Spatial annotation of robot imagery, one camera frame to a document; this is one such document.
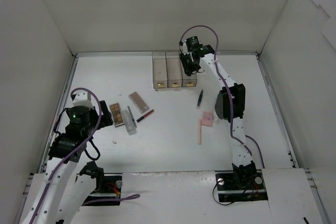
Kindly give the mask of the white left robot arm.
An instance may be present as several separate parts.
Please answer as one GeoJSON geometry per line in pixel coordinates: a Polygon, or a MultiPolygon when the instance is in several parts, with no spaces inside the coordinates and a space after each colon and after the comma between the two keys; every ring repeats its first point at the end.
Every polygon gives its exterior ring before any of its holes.
{"type": "Polygon", "coordinates": [[[95,131],[113,124],[106,102],[101,100],[95,108],[89,99],[74,101],[65,111],[69,124],[49,149],[44,180],[23,223],[71,223],[87,197],[105,186],[103,168],[94,158],[82,168],[70,192],[65,192],[95,131]]]}

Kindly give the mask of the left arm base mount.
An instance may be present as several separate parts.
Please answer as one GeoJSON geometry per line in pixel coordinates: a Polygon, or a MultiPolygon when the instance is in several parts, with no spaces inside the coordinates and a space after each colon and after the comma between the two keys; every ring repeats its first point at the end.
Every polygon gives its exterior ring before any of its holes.
{"type": "Polygon", "coordinates": [[[119,199],[121,197],[122,174],[105,174],[104,182],[98,191],[93,191],[84,202],[98,199],[119,199]]]}

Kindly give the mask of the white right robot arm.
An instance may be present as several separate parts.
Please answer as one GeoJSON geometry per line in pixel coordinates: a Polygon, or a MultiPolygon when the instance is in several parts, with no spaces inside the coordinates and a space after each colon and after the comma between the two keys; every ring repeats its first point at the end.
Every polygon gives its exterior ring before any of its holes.
{"type": "Polygon", "coordinates": [[[203,70],[213,78],[219,87],[215,102],[215,114],[229,125],[232,148],[233,184],[245,188],[251,177],[257,174],[251,151],[246,145],[243,116],[246,88],[235,82],[219,63],[215,50],[210,45],[199,43],[193,36],[179,42],[179,57],[184,73],[191,76],[203,70]]]}

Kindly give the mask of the clear plastic case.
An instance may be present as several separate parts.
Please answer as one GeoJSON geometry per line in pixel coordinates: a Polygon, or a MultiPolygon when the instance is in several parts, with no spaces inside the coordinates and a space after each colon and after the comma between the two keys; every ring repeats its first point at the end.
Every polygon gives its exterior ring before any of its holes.
{"type": "Polygon", "coordinates": [[[133,121],[131,119],[131,115],[129,113],[128,110],[123,110],[122,111],[122,117],[123,117],[123,120],[124,120],[124,124],[125,124],[125,127],[126,127],[126,130],[127,130],[127,133],[129,135],[133,135],[136,133],[136,128],[133,124],[133,121]]]}

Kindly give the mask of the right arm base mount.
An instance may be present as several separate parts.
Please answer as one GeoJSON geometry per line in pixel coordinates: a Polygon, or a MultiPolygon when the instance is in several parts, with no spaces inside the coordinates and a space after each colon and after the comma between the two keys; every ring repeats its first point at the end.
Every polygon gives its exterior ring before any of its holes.
{"type": "Polygon", "coordinates": [[[268,200],[266,185],[260,172],[241,184],[234,180],[231,172],[216,173],[215,179],[212,197],[219,205],[268,200]]]}

